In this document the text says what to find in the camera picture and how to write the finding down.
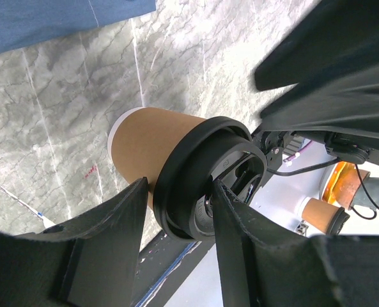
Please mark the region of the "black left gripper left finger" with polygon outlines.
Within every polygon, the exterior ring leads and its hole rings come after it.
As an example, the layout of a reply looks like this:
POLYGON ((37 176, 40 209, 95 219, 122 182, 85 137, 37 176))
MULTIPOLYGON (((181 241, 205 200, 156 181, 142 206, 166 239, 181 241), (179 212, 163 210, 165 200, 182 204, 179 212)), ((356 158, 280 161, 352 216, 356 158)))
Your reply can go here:
POLYGON ((41 233, 0 232, 0 306, 129 306, 147 200, 140 178, 41 233))

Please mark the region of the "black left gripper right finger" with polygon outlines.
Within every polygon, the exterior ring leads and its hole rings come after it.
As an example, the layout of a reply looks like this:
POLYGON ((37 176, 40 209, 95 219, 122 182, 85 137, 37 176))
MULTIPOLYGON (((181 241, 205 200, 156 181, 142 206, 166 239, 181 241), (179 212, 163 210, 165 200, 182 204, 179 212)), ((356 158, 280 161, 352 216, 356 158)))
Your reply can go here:
POLYGON ((379 306, 379 236, 303 237, 213 185, 225 306, 379 306))

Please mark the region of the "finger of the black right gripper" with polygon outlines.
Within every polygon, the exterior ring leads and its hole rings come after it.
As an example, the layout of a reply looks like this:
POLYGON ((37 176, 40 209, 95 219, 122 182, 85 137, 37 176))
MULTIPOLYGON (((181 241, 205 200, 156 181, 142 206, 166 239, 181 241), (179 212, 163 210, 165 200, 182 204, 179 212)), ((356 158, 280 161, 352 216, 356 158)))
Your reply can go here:
POLYGON ((379 64, 299 84, 260 113, 269 131, 329 131, 379 139, 379 64))
POLYGON ((301 83, 378 35, 379 1, 320 1, 256 67, 256 89, 301 83))

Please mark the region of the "black plastic cup lid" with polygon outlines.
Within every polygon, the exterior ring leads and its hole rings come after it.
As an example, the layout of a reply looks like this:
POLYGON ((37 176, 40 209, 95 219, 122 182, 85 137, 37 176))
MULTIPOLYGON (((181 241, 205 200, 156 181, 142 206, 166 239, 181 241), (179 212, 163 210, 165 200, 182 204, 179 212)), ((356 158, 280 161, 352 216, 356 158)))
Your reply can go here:
POLYGON ((224 182, 250 204, 267 170, 267 159, 242 123, 218 116, 194 127, 175 146, 155 184, 153 211, 175 239, 212 239, 212 189, 224 182))

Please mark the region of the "brown paper coffee cup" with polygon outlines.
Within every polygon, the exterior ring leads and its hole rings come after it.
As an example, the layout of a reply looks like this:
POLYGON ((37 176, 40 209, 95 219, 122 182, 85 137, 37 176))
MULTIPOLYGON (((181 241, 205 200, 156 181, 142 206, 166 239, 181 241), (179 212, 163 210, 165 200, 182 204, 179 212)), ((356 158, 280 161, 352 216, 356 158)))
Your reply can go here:
POLYGON ((148 207, 160 172, 177 144, 204 118, 155 107, 124 112, 111 127, 107 151, 116 171, 129 183, 146 177, 148 207))

